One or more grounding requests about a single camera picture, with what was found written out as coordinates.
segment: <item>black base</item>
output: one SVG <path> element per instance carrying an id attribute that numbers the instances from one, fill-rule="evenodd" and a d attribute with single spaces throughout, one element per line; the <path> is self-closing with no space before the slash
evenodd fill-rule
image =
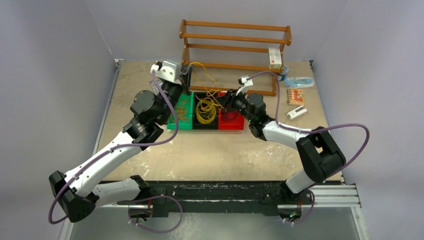
<path id="1" fill-rule="evenodd" d="M 278 205 L 311 204 L 304 190 L 290 194 L 284 181 L 146 181 L 148 188 L 137 199 L 167 195 L 175 198 L 185 213 L 259 213 L 280 216 Z M 128 201 L 120 205 L 132 205 Z M 171 200 L 160 198 L 152 202 L 152 217 L 167 217 L 180 209 Z"/>

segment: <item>blue container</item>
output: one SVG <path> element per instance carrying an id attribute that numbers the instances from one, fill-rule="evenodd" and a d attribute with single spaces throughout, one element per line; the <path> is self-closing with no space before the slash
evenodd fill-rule
<path id="1" fill-rule="evenodd" d="M 289 66 L 284 65 L 282 72 L 277 73 L 278 76 L 280 76 L 279 81 L 284 81 L 286 80 L 286 76 L 289 73 Z"/>

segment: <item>black bracket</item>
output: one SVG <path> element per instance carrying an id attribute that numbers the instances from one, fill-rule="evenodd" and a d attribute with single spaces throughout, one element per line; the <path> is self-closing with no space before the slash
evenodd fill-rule
<path id="1" fill-rule="evenodd" d="M 60 171 L 55 171 L 48 177 L 51 190 L 55 197 L 66 184 L 65 177 L 66 175 Z M 58 203 L 71 223 L 81 221 L 91 214 L 96 208 L 96 201 L 99 199 L 93 193 L 90 193 L 87 197 L 81 197 L 76 195 L 75 192 L 75 189 L 68 187 L 58 200 Z"/>
<path id="2" fill-rule="evenodd" d="M 325 181 L 346 164 L 345 156 L 328 131 L 301 137 L 296 146 L 305 173 L 316 183 Z"/>

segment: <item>white plastic piece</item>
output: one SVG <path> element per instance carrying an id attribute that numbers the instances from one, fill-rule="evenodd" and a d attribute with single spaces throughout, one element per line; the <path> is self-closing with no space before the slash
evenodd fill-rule
<path id="1" fill-rule="evenodd" d="M 285 181 L 287 187 L 294 194 L 300 193 L 302 190 L 306 189 L 314 183 L 315 182 L 308 177 L 304 169 L 296 172 Z"/>
<path id="2" fill-rule="evenodd" d="M 238 88 L 235 95 L 239 95 L 240 93 L 246 93 L 252 86 L 253 81 L 252 79 L 248 79 L 248 75 L 243 75 L 238 79 L 238 83 L 240 84 L 240 87 Z"/>
<path id="3" fill-rule="evenodd" d="M 308 134 L 300 133 L 301 130 L 310 131 L 311 129 L 301 129 L 295 126 L 289 126 L 283 123 L 280 123 L 281 125 L 299 130 L 299 132 L 290 131 L 283 129 L 278 126 L 278 124 L 275 121 L 272 121 L 265 125 L 265 127 L 262 129 L 263 135 L 265 136 L 265 139 L 267 141 L 280 143 L 283 145 L 286 145 L 294 150 L 298 150 L 298 147 L 296 146 L 296 142 L 303 137 L 306 137 Z"/>
<path id="4" fill-rule="evenodd" d="M 158 73 L 158 71 L 159 71 L 159 65 L 153 64 L 153 65 L 151 66 L 151 68 L 150 68 L 150 74 L 152 74 L 153 72 L 154 72 L 155 74 L 157 74 L 157 73 Z"/>
<path id="5" fill-rule="evenodd" d="M 297 118 L 297 117 L 300 117 L 300 116 L 302 116 L 303 114 L 305 114 L 306 112 L 307 112 L 308 110 L 302 105 L 302 106 L 299 106 L 299 107 L 297 107 L 297 108 L 295 108 L 294 110 L 292 110 L 292 111 L 289 111 L 288 113 L 287 113 L 287 117 L 288 117 L 288 119 L 290 119 L 290 120 L 293 120 L 293 119 L 295 119 L 295 118 Z"/>
<path id="6" fill-rule="evenodd" d="M 120 61 L 125 61 L 125 59 L 115 58 L 115 63 L 118 64 Z"/>
<path id="7" fill-rule="evenodd" d="M 156 73 L 156 77 L 171 82 L 173 84 L 181 85 L 180 81 L 180 73 L 181 73 L 181 65 L 174 61 L 166 60 L 162 62 L 162 67 L 159 68 L 158 65 L 154 64 L 150 68 L 150 73 L 154 71 Z"/>
<path id="8" fill-rule="evenodd" d="M 66 172 L 65 181 L 69 182 L 71 178 L 85 165 L 87 165 L 92 159 L 100 155 L 105 151 L 109 151 L 110 148 L 116 145 L 130 144 L 133 138 L 126 132 L 120 132 L 118 135 L 103 149 L 98 151 L 92 157 L 90 157 L 83 164 L 75 167 L 72 170 Z M 87 170 L 85 170 L 77 180 L 70 184 L 70 188 L 76 189 L 76 194 L 80 197 L 86 197 L 92 192 L 95 186 L 103 180 L 108 174 L 116 169 L 123 162 L 135 156 L 141 152 L 141 148 L 138 146 L 129 146 L 118 148 L 115 151 L 102 157 L 97 162 L 93 163 Z"/>
<path id="9" fill-rule="evenodd" d="M 140 193 L 140 188 L 135 180 L 128 178 L 123 181 L 98 184 L 92 192 L 99 196 L 99 200 L 95 202 L 96 207 L 101 207 L 119 201 L 133 200 Z"/>

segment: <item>wooden rack shelf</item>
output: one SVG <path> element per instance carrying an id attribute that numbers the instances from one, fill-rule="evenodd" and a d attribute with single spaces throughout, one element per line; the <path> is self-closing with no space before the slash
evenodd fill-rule
<path id="1" fill-rule="evenodd" d="M 267 30 L 284 32 L 282 39 L 276 38 L 263 38 L 263 37 L 247 37 L 247 36 L 231 36 L 231 35 L 214 35 L 214 34 L 200 34 L 200 33 L 189 33 L 187 32 L 187 26 L 201 26 L 201 27 L 216 27 L 216 28 L 232 28 L 232 29 L 250 29 L 250 30 Z M 241 47 L 241 46 L 225 46 L 225 45 L 212 45 L 212 44 L 193 44 L 189 43 L 189 39 L 211 39 L 211 40 L 228 40 L 228 41 L 241 41 L 241 42 L 254 42 L 254 43 L 269 43 L 269 44 L 280 44 L 279 49 L 281 53 L 281 59 L 283 58 L 284 46 L 289 46 L 292 43 L 292 32 L 290 26 L 268 26 L 268 25 L 253 25 L 253 24 L 240 24 L 240 23 L 226 23 L 226 22 L 208 22 L 208 21 L 187 21 L 183 19 L 181 21 L 181 27 L 179 29 L 179 38 L 184 39 L 184 50 L 182 52 L 182 64 L 190 64 L 196 61 L 190 60 L 189 49 L 214 49 L 214 50 L 226 50 L 226 51 L 241 51 L 241 52 L 252 52 L 252 53 L 268 53 L 268 48 L 258 47 Z M 274 73 L 281 73 L 284 65 L 281 65 L 279 69 L 269 69 L 266 66 L 252 66 L 252 65 L 238 65 L 238 64 L 226 64 L 226 63 L 212 63 L 212 62 L 200 62 L 205 67 L 210 68 L 225 68 L 225 69 L 241 69 L 241 70 L 253 70 L 253 71 L 272 71 Z M 266 96 L 275 96 L 277 94 L 277 83 L 272 77 L 272 91 L 256 91 L 249 90 L 247 93 L 257 93 Z M 190 89 L 193 90 L 204 90 L 203 86 L 192 85 Z M 217 89 L 216 87 L 206 87 L 206 89 Z"/>

